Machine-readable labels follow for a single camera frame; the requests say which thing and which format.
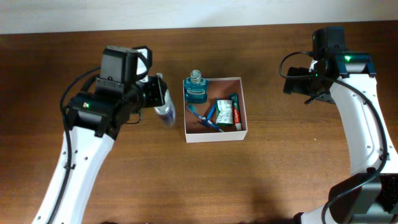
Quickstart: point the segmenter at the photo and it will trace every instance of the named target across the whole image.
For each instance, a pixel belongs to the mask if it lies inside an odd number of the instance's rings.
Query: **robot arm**
[[[370,55],[348,51],[342,27],[316,31],[313,52],[303,53],[314,58],[312,66],[310,70],[290,68],[284,92],[311,96],[306,104],[319,100],[337,105],[349,147],[351,177],[330,190],[325,206],[297,214],[295,223],[396,222],[398,155],[377,100]]]
[[[81,223],[98,171],[120,127],[131,113],[165,103],[167,85],[159,76],[147,76],[151,66],[152,52],[145,46],[108,46],[101,74],[89,78],[66,107],[61,104],[68,134],[64,132],[57,167],[32,223]],[[87,92],[94,82],[95,92]]]

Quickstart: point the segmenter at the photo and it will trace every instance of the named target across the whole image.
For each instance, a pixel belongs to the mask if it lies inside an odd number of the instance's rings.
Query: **green packet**
[[[231,126],[234,124],[232,116],[232,101],[231,100],[217,100],[216,101],[216,125],[217,126]]]

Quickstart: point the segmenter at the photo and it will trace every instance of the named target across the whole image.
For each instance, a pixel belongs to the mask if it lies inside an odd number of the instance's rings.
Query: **toothbrush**
[[[197,108],[193,105],[187,105],[186,109],[191,112],[191,114],[195,115],[197,118],[206,121],[206,118],[202,115],[197,114]],[[207,120],[207,123],[211,125],[211,127],[213,127],[214,129],[216,129],[219,132],[224,132],[223,130],[221,130],[219,127],[217,127],[217,125],[213,124],[213,122]]]

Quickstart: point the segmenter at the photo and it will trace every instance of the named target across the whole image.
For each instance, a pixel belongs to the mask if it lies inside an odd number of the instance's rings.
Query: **cardboard box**
[[[241,111],[242,131],[237,131],[235,125],[220,126],[224,133],[219,133],[214,128],[207,128],[201,125],[200,119],[191,114],[185,106],[184,94],[184,127],[187,143],[191,142],[213,142],[213,141],[235,141],[243,140],[248,132],[248,123],[246,120],[246,109],[244,106],[243,88],[240,77],[236,78],[209,78],[209,87],[207,90],[207,102],[203,104],[194,104],[199,115],[207,116],[211,106],[216,98],[228,100],[229,94],[238,93],[239,108]],[[216,123],[216,112],[214,112],[211,122]]]

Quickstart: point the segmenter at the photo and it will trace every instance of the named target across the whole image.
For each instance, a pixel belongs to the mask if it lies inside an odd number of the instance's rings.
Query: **red toothpaste tube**
[[[241,111],[239,109],[238,94],[237,93],[230,94],[229,99],[232,101],[232,113],[234,116],[234,124],[236,130],[242,131]]]

